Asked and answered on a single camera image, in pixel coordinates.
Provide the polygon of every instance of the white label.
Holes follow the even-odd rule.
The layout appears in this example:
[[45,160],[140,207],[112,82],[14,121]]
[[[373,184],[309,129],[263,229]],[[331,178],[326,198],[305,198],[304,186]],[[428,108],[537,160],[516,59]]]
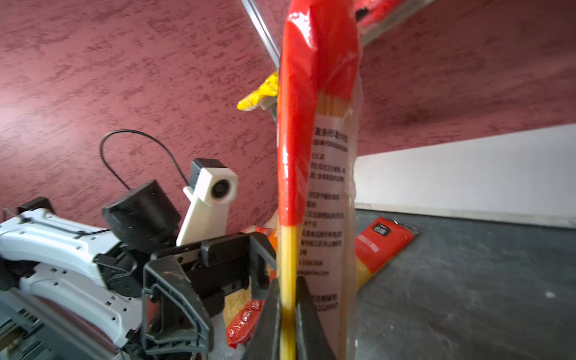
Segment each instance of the white label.
[[348,134],[343,119],[316,114],[298,274],[306,277],[318,317],[338,354]]

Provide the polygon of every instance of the gray tabletop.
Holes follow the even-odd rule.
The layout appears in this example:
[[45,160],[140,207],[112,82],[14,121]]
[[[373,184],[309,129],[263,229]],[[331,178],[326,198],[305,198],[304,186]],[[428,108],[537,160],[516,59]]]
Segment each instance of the gray tabletop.
[[[420,235],[357,296],[357,359],[576,359],[576,230],[358,211]],[[214,319],[210,359],[239,359]]]

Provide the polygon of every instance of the pasta package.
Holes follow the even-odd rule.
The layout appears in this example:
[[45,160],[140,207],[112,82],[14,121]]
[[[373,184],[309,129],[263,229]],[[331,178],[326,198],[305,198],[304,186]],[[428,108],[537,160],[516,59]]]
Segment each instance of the pasta package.
[[296,357],[297,276],[306,278],[336,357],[354,359],[360,56],[353,1],[292,1],[278,93],[281,360]]

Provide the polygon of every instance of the white board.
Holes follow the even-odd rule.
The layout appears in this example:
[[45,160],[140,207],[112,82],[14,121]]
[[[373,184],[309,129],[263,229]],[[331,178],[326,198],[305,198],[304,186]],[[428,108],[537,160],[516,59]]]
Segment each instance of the white board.
[[576,124],[360,156],[356,208],[576,228]]

